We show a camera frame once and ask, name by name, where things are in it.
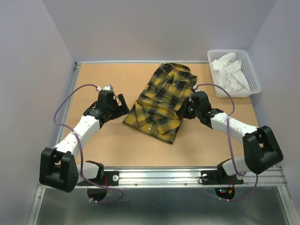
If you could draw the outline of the yellow plaid long sleeve shirt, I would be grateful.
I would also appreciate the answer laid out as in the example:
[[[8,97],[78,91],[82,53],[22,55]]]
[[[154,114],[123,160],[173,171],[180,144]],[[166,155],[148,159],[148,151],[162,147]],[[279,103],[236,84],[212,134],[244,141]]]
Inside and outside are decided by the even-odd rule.
[[[183,118],[177,115],[192,95],[197,76],[177,63],[162,63],[135,101],[123,123],[172,144]]]

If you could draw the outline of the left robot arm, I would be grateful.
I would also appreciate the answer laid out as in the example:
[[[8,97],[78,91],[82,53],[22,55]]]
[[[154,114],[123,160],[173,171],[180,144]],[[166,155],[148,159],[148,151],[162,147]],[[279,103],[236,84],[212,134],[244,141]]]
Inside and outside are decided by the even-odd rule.
[[[53,148],[41,153],[39,182],[52,188],[71,192],[78,183],[91,181],[98,185],[107,183],[104,166],[86,161],[77,164],[75,159],[83,155],[83,147],[102,126],[129,113],[123,94],[101,90],[97,101],[85,110],[77,125]]]

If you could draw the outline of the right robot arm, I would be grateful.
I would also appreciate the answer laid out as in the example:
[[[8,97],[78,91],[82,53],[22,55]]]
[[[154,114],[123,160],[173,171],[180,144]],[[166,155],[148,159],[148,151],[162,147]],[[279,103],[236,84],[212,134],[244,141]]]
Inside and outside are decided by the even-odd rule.
[[[243,145],[242,157],[231,157],[217,165],[206,178],[216,178],[226,183],[235,175],[253,172],[261,174],[284,158],[272,129],[268,126],[255,127],[231,118],[220,109],[212,108],[204,91],[195,92],[186,98],[177,114],[185,119],[198,118],[207,127],[227,134]]]

